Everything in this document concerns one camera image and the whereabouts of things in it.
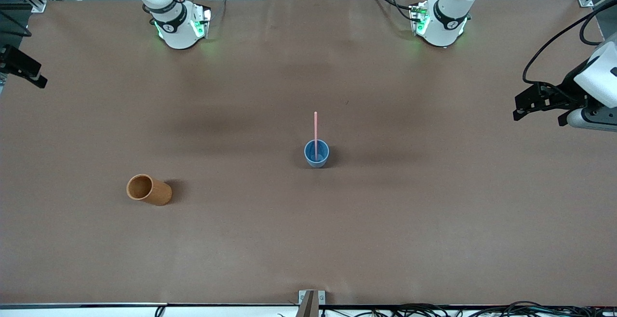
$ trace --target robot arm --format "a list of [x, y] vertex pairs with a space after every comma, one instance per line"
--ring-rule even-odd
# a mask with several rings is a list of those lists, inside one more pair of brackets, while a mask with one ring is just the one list
[[431, 45], [452, 44], [467, 22], [476, 0], [428, 0], [412, 8], [412, 31]]
[[536, 111], [568, 110], [560, 126], [617, 131], [617, 33], [600, 44], [557, 86], [534, 84], [515, 97], [514, 120]]
[[205, 38], [210, 9], [189, 0], [141, 0], [154, 17], [161, 39], [174, 49], [187, 49]]

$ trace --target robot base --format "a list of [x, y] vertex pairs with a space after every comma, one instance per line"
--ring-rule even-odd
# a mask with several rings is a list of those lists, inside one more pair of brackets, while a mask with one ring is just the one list
[[467, 18], [456, 29], [445, 29], [443, 24], [435, 18], [433, 7], [437, 1], [428, 0], [410, 7], [410, 17], [420, 20], [418, 23], [412, 21], [412, 31], [415, 36], [421, 36], [430, 45], [446, 47], [454, 43], [460, 34], [463, 34]]
[[165, 25], [160, 27], [155, 23], [159, 38], [163, 39], [169, 47], [177, 50], [188, 49], [199, 39], [206, 39], [210, 26], [211, 10], [205, 10], [203, 6], [188, 0], [184, 1], [183, 5], [187, 8], [187, 16], [177, 27], [176, 32], [168, 32]]

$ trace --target table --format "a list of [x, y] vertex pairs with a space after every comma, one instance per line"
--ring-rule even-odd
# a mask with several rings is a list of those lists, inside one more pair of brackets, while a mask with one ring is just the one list
[[[48, 87], [0, 97], [0, 301], [615, 305], [615, 135], [511, 117], [586, 12], [478, 0], [441, 49], [374, 0], [230, 1], [173, 51], [140, 3], [53, 1], [22, 45]], [[591, 51], [570, 32], [529, 77]]]

